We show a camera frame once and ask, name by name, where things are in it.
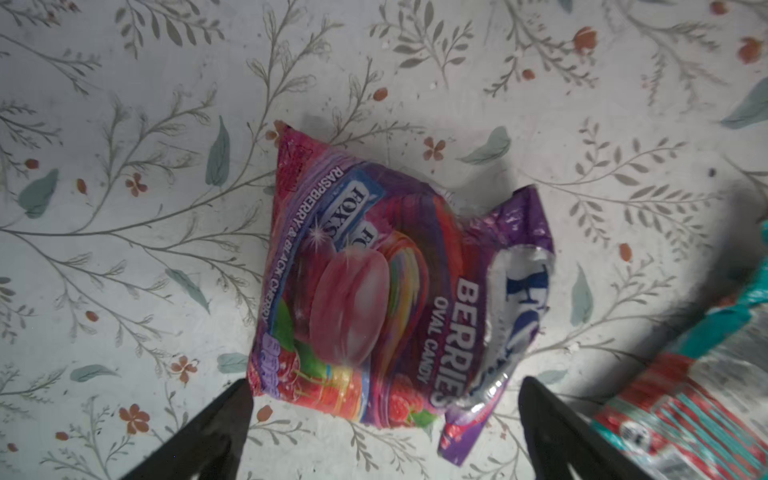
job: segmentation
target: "candy bag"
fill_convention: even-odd
[[[459,219],[428,184],[287,127],[247,370],[266,393],[378,428],[446,413],[461,464],[545,311],[533,187]]]
[[[729,300],[594,417],[656,480],[768,476],[768,260]]]

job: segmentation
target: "floral tablecloth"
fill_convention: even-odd
[[[119,478],[243,376],[286,122],[479,204],[536,183],[557,269],[463,467],[439,425],[260,397],[239,478],[532,478],[519,379],[599,406],[733,194],[765,209],[767,26],[766,0],[0,0],[0,476]]]

